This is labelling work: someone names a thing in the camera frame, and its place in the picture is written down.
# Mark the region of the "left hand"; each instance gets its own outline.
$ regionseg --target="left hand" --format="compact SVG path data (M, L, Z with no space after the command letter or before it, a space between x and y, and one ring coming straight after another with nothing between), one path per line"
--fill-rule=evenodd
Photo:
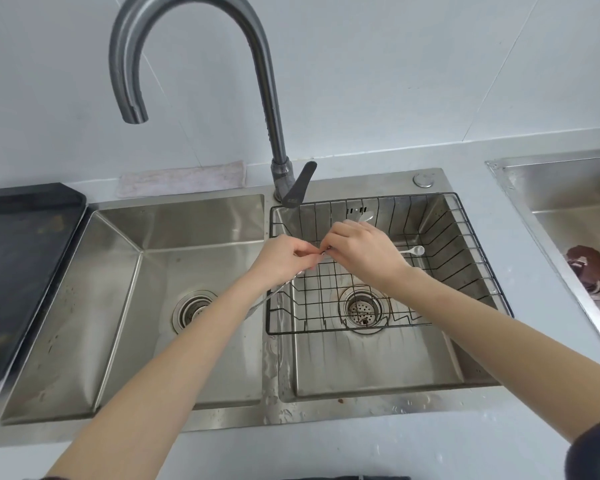
M316 266L322 258L315 246L282 234L265 242L248 275L269 290L289 281L300 271Z

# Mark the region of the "dish rack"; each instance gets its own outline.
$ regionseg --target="dish rack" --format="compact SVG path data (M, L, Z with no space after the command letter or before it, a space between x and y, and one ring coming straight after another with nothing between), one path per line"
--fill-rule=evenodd
M424 246L423 256L404 255L411 266L452 288L513 316L493 270L455 193L417 194L305 203L271 209L270 236L287 234L319 246L331 226L369 221L399 250ZM372 335L386 328L428 326L426 317L363 283L333 259L295 277L267 304L270 335L350 331Z

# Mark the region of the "sink drain cover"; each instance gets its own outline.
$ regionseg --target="sink drain cover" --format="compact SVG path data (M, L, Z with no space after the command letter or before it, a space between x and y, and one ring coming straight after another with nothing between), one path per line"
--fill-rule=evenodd
M373 335L388 323L389 298L367 285L347 288L338 302L340 321L351 331Z
M180 333L215 300L215 293L200 290L184 296L176 305L171 316L171 325L176 333Z

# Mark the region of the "gooseneck faucet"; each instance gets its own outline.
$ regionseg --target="gooseneck faucet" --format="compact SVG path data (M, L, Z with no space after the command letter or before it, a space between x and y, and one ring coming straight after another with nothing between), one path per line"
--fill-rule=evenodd
M275 197L285 207L297 207L304 199L304 193L317 164L309 161L304 165L298 179L294 178L294 169L285 152L285 141L282 137L282 122L269 44L256 12L247 0L126 0L113 24L109 42L111 84L122 119L135 125L148 120L138 75L144 40L162 15L171 8L188 2L208 3L220 8L234 19L247 37L273 152L271 174L276 187Z

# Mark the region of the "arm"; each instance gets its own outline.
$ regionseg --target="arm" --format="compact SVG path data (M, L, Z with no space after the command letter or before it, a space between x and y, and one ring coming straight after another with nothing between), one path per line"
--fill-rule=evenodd
M250 270L120 389L48 476L154 479L249 307L264 292L321 259L318 249L299 239L280 236L267 241Z
M320 249L426 316L568 441L600 422L598 363L409 266L372 225L336 223Z

